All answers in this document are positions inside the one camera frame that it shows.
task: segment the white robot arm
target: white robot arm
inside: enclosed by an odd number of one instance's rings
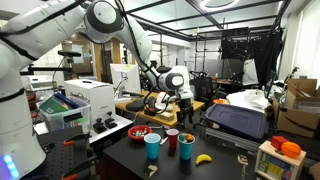
[[[0,31],[0,174],[1,179],[20,179],[45,159],[33,132],[28,102],[19,70],[80,32],[93,42],[106,43],[115,37],[135,56],[153,86],[176,91],[181,118],[192,111],[193,94],[189,74],[176,66],[165,74],[150,68],[152,43],[142,27],[112,2],[94,1],[88,9],[84,0],[56,0],[11,19]]]

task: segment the blue cup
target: blue cup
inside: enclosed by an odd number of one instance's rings
[[[161,136],[156,133],[150,133],[144,136],[144,141],[146,142],[147,157],[149,159],[156,159],[159,154]]]
[[[189,160],[191,159],[192,156],[192,145],[195,141],[195,138],[193,136],[193,141],[192,142],[184,142],[181,141],[181,139],[185,139],[185,138],[180,138],[180,136],[186,136],[187,134],[180,134],[178,136],[178,140],[179,140],[179,149],[180,149],[180,158],[184,159],[184,160]]]

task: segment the red bowl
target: red bowl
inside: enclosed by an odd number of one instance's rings
[[[152,133],[152,129],[149,126],[146,125],[138,125],[138,126],[133,126],[128,130],[128,137],[135,140],[135,141],[144,141],[143,138],[144,136],[134,136],[133,134],[136,133],[137,131],[144,131],[147,130],[147,134]]]

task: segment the black curtain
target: black curtain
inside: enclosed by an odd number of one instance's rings
[[[263,37],[248,40],[232,40],[224,37],[221,40],[222,59],[254,58],[260,86],[267,82],[271,70],[276,72],[277,59],[282,49],[281,29],[270,32]]]

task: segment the plastic cup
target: plastic cup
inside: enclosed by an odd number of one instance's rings
[[[179,131],[177,129],[169,129],[167,130],[167,135],[169,139],[169,147],[176,148],[177,140],[178,140]]]
[[[180,148],[180,158],[184,159],[184,160],[189,160],[191,159],[191,155],[192,155],[192,146],[193,143],[195,141],[194,136],[193,137],[193,141],[192,142],[182,142],[180,140],[180,136],[185,136],[187,134],[180,134],[178,136],[178,140],[179,140],[179,148]]]
[[[159,154],[161,136],[156,133],[150,133],[144,136],[146,142],[147,157],[149,159],[156,159]]]

